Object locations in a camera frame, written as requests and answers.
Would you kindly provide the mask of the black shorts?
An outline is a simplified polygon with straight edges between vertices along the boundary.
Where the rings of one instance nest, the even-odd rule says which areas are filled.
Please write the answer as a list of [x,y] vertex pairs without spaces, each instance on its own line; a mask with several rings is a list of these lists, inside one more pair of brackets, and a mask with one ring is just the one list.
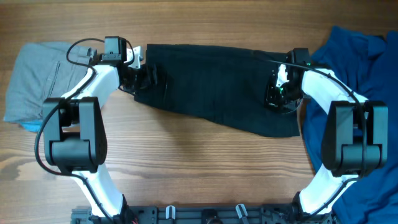
[[273,138],[299,136],[296,113],[264,107],[266,86],[283,54],[271,61],[250,49],[149,44],[146,72],[153,79],[135,101]]

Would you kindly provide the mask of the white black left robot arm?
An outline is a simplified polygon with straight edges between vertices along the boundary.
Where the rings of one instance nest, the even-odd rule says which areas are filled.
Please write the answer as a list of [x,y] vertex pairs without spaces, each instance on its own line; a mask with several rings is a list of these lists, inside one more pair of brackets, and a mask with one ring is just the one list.
[[85,76],[58,98],[44,101],[44,120],[37,140],[44,141],[42,168],[73,179],[90,203],[86,223],[137,223],[105,165],[108,143],[101,107],[127,76],[141,68],[140,46],[107,50],[86,66]]

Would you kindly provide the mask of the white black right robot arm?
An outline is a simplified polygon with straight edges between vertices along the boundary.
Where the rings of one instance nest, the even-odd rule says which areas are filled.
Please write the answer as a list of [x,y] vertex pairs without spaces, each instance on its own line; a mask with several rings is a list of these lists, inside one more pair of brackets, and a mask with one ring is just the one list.
[[334,72],[310,63],[277,62],[265,105],[281,111],[305,96],[327,114],[321,145],[322,164],[311,183],[296,196],[292,216],[312,220],[331,212],[355,182],[387,162],[388,109],[355,93]]

